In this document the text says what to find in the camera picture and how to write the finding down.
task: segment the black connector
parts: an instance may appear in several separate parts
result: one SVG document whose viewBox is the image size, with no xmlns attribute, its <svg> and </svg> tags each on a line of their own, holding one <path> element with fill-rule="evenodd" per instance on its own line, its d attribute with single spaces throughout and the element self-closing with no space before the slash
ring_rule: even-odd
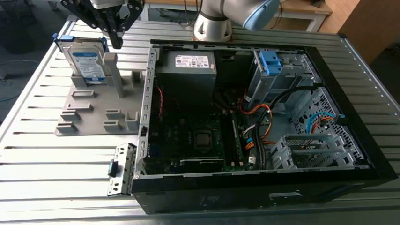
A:
<svg viewBox="0 0 400 225">
<path fill-rule="evenodd" d="M 109 166 L 108 166 L 108 175 L 110 177 L 114 177 L 117 175 L 117 168 L 118 168 L 118 162 L 113 161 L 113 159 L 109 161 Z"/>
<path fill-rule="evenodd" d="M 337 124 L 337 125 L 340 125 L 340 126 L 345 126 L 345 125 L 348 125 L 349 120 L 348 120 L 348 118 L 346 118 L 345 115 L 338 114 L 333 118 L 333 123 Z"/>
<path fill-rule="evenodd" d="M 148 127 L 142 126 L 140 131 L 140 137 L 145 137 L 146 133 L 148 133 Z"/>
</svg>

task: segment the black cable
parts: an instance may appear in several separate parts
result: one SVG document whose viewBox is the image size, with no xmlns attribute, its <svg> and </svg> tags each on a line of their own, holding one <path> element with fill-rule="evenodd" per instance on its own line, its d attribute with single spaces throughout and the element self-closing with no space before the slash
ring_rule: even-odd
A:
<svg viewBox="0 0 400 225">
<path fill-rule="evenodd" d="M 316 90 L 320 86 L 321 86 L 321 84 L 313 84 L 312 86 L 300 86 L 300 87 L 294 87 L 292 89 L 286 89 L 270 101 L 270 103 L 269 103 L 269 109 L 272 110 L 273 107 L 274 107 L 274 105 L 276 105 L 276 103 L 278 103 L 278 101 L 284 97 L 286 97 L 290 93 L 293 93 L 293 92 L 296 92 L 298 90 L 309 90 L 309 91 L 312 91 L 312 90 Z M 253 128 L 253 134 L 256 133 L 256 131 L 260 132 L 260 124 L 261 124 L 262 118 L 266 116 L 266 114 L 268 114 L 268 109 L 265 109 L 265 111 L 262 112 L 262 114 L 261 114 L 261 116 L 258 118 L 258 121 L 256 122 L 256 126 Z M 262 143 L 261 142 L 261 138 L 260 138 L 260 134 L 258 135 L 253 135 L 252 139 L 253 139 L 254 147 L 257 148 L 257 151 L 261 152 L 264 150 L 262 149 L 264 147 L 262 147 L 262 144 L 260 145 L 260 143 Z"/>
<path fill-rule="evenodd" d="M 186 0 L 184 0 L 184 4 L 185 4 L 185 17 L 186 17 L 186 23 L 189 24 Z"/>
<path fill-rule="evenodd" d="M 256 131 L 256 129 L 253 129 L 253 130 L 252 130 L 252 138 L 253 138 L 253 140 L 254 140 L 254 137 L 256 137 L 257 135 L 258 135 L 258 134 L 257 134 L 257 131 Z M 261 148 L 258 148 L 258 143 L 257 143 L 257 142 L 254 142 L 254 148 L 256 148 L 256 150 L 257 150 L 257 158 L 258 158 L 257 169 L 261 170 L 261 168 L 262 168 L 262 153 L 261 153 L 261 151 L 260 151 Z"/>
<path fill-rule="evenodd" d="M 281 3 L 280 3 L 280 14 L 277 15 L 274 24 L 273 24 L 273 26 L 270 27 L 270 29 L 273 29 L 273 28 L 278 25 L 278 23 L 280 23 L 280 21 L 281 21 L 281 17 L 282 17 L 282 6 L 281 6 Z"/>
<path fill-rule="evenodd" d="M 198 11 L 197 11 L 197 13 L 196 13 L 196 15 L 194 15 L 194 19 L 193 19 L 186 25 L 184 25 L 182 27 L 189 27 L 189 26 L 193 25 L 193 23 L 194 23 L 196 20 L 197 20 L 198 15 L 200 15 L 201 7 L 202 7 L 202 1 L 200 2 L 200 8 L 198 8 Z"/>
</svg>

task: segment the aluminum slotted table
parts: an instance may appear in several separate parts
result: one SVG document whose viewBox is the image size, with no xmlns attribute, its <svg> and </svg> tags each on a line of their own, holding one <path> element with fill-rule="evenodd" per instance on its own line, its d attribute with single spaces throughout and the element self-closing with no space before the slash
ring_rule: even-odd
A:
<svg viewBox="0 0 400 225">
<path fill-rule="evenodd" d="M 101 37 L 73 17 L 60 34 Z M 150 39 L 190 40 L 190 31 L 169 22 L 136 21 L 124 36 L 121 75 L 144 71 Z M 400 108 L 346 39 L 334 34 L 233 29 L 241 43 L 317 47 L 350 102 L 400 173 Z M 0 222 L 76 224 L 384 224 L 397 223 L 400 180 L 352 193 L 325 204 L 258 210 L 146 215 L 129 197 L 106 198 L 108 163 L 114 146 L 136 143 L 132 135 L 56 137 L 54 126 L 70 86 L 72 70 L 52 44 L 0 127 Z"/>
</svg>

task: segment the white sticker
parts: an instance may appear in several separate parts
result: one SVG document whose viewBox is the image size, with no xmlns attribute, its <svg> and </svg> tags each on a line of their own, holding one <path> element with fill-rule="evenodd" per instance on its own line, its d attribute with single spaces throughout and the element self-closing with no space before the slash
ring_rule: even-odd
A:
<svg viewBox="0 0 400 225">
<path fill-rule="evenodd" d="M 249 156 L 249 163 L 253 163 L 253 164 L 256 164 L 256 157 L 253 157 L 253 156 Z"/>
<path fill-rule="evenodd" d="M 81 76 L 89 83 L 101 83 L 105 80 L 102 67 L 97 64 L 97 54 L 92 52 L 72 53 Z"/>
<path fill-rule="evenodd" d="M 201 55 L 177 55 L 174 57 L 176 68 L 209 68 L 208 57 Z"/>
<path fill-rule="evenodd" d="M 250 97 L 248 97 L 246 95 L 244 95 L 242 98 L 244 98 L 245 101 L 248 101 L 248 102 L 250 101 Z"/>
</svg>

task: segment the blue latch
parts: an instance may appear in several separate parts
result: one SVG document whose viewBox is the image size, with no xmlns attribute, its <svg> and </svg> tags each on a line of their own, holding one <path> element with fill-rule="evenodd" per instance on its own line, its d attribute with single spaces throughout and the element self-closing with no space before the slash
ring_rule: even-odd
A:
<svg viewBox="0 0 400 225">
<path fill-rule="evenodd" d="M 72 36 L 72 35 L 62 35 L 60 37 L 60 41 L 69 41 L 69 42 L 72 42 L 73 40 L 74 40 L 74 36 Z"/>
<path fill-rule="evenodd" d="M 277 76 L 281 72 L 281 63 L 274 51 L 260 51 L 261 63 L 266 69 L 266 75 Z"/>
</svg>

